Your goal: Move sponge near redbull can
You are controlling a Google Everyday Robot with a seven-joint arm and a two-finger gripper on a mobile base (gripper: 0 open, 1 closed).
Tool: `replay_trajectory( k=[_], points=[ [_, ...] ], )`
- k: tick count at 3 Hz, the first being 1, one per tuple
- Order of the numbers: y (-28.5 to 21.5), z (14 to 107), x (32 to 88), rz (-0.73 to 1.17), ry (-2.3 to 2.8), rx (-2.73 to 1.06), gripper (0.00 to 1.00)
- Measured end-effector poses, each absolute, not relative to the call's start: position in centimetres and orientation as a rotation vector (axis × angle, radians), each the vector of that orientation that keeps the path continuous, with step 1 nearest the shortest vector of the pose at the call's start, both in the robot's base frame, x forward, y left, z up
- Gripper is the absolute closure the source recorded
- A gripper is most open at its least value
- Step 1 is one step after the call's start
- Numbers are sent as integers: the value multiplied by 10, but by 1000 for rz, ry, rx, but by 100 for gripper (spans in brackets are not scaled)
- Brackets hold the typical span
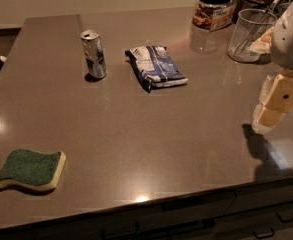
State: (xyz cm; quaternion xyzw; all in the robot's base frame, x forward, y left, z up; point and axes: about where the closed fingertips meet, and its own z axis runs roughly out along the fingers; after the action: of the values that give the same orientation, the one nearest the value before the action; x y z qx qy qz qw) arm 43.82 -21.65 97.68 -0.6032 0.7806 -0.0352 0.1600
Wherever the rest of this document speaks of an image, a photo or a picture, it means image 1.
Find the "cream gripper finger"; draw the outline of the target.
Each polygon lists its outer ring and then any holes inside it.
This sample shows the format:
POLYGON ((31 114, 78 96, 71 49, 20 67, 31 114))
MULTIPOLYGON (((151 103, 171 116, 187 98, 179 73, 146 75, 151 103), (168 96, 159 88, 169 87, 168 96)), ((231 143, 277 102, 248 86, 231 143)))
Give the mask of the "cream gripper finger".
POLYGON ((255 40, 249 50, 258 54, 269 54, 273 29, 268 29, 261 37, 255 40))
POLYGON ((278 125, 293 108, 293 71, 268 75, 253 112, 252 129, 264 135, 278 125))

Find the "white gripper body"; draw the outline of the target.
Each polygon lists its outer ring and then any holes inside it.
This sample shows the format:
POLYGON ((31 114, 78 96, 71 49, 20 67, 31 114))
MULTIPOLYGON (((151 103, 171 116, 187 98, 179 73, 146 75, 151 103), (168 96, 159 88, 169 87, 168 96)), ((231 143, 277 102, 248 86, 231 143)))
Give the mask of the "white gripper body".
POLYGON ((273 63, 293 69, 293 2, 273 28, 270 54, 273 63))

